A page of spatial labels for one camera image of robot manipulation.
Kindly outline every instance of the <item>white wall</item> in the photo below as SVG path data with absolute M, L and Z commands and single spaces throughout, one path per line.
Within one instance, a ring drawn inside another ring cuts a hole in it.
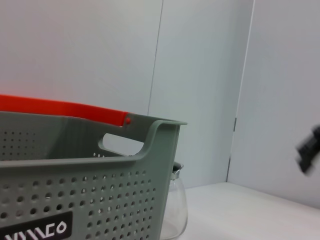
M 320 122 L 320 1 L 256 0 L 229 182 L 320 208 L 296 146 Z
M 224 182 L 252 0 L 164 0 L 149 114 L 188 122 L 175 160 L 187 187 Z
M 162 0 L 1 0 L 0 94 L 147 114 Z

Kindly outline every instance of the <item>white table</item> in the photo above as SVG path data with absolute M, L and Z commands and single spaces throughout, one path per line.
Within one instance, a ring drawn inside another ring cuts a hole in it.
M 186 190 L 179 240 L 320 240 L 320 210 L 231 183 Z

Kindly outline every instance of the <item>black object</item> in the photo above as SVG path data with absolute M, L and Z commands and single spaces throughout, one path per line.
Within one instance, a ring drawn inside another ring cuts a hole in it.
M 297 148 L 301 159 L 298 164 L 303 173 L 308 173 L 313 166 L 316 155 L 320 152 L 320 126 L 312 131 L 313 136 L 307 138 L 301 146 Z

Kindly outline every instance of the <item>white surface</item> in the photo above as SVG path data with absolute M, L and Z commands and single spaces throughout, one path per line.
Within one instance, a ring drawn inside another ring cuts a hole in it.
M 231 183 L 186 190 L 178 240 L 319 240 L 320 210 Z
M 228 179 L 318 208 L 320 163 L 305 177 L 295 160 L 320 123 L 319 9 L 317 0 L 255 1 Z
M 188 122 L 175 160 L 187 187 L 224 182 L 252 0 L 164 0 L 149 114 Z
M 147 114 L 162 0 L 1 0 L 0 94 Z

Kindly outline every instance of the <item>gray plastic basket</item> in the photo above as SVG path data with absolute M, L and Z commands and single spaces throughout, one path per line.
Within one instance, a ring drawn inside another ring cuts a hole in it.
M 125 118 L 0 112 L 0 240 L 158 240 L 185 123 Z M 106 133 L 144 144 L 124 156 Z

